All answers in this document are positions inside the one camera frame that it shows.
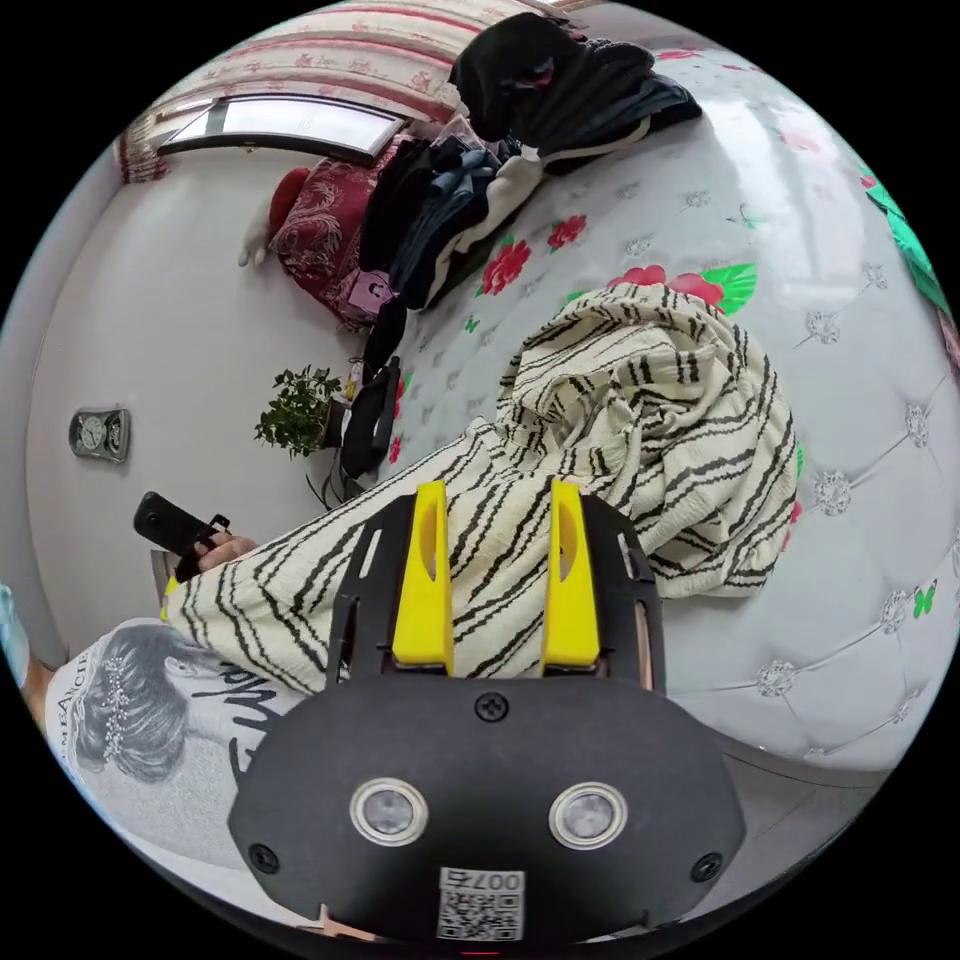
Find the curtain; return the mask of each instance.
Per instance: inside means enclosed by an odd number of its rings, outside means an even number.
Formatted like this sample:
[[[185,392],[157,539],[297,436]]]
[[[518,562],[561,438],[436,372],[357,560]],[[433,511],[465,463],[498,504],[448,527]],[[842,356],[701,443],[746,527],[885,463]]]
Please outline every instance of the curtain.
[[[344,0],[271,27],[168,90],[115,146],[126,183],[168,172],[151,135],[158,117],[197,100],[292,93],[346,100],[411,119],[446,123],[459,98],[450,68],[477,34],[544,0]]]

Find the number label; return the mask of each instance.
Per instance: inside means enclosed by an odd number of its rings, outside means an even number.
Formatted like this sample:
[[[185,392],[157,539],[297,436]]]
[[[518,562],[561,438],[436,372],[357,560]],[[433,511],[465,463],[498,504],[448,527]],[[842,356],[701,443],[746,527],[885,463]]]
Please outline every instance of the number label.
[[[440,871],[443,890],[477,890],[490,893],[520,893],[523,890],[522,870],[452,870]]]

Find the hand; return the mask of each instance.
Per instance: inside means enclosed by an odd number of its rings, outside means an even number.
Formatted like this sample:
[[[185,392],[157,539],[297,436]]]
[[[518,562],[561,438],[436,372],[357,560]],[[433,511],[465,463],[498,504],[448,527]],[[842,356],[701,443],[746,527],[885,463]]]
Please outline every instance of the hand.
[[[251,550],[257,549],[257,544],[252,540],[246,537],[235,537],[232,533],[215,533],[210,539],[214,544],[212,550],[202,543],[195,544],[193,548],[200,558],[198,567],[201,573],[219,567],[222,563],[239,560]]]

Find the white wall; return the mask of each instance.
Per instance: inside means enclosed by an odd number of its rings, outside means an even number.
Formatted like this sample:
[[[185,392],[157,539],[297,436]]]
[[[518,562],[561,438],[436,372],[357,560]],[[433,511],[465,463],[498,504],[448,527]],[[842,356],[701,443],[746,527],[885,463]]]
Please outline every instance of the white wall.
[[[63,286],[36,371],[26,472],[37,564],[71,656],[156,610],[150,547],[132,527],[147,490],[204,519],[223,513],[258,541],[320,512],[302,462],[262,447],[254,425],[276,373],[314,363],[345,374],[357,344],[276,260],[237,266],[258,201],[313,162],[186,155],[164,180],[120,190]],[[114,404],[133,415],[128,462],[75,457],[74,411]]]
[[[47,323],[64,281],[121,185],[113,152],[107,150],[47,228],[0,331],[0,490],[4,501],[0,510],[0,580],[14,592],[34,654],[51,666],[64,662],[66,648],[40,584],[27,515],[24,445],[31,390]]]

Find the white blanket with black stripes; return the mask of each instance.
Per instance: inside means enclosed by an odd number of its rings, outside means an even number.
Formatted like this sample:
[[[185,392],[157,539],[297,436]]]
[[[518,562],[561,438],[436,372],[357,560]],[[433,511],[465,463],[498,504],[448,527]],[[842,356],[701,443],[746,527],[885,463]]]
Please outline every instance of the white blanket with black stripes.
[[[631,517],[661,596],[763,586],[793,508],[796,438],[745,330],[695,297],[623,283],[568,304],[500,387],[493,423],[189,581],[170,622],[242,667],[321,690],[332,602],[364,520],[432,480],[447,487],[460,676],[538,662],[553,477]]]

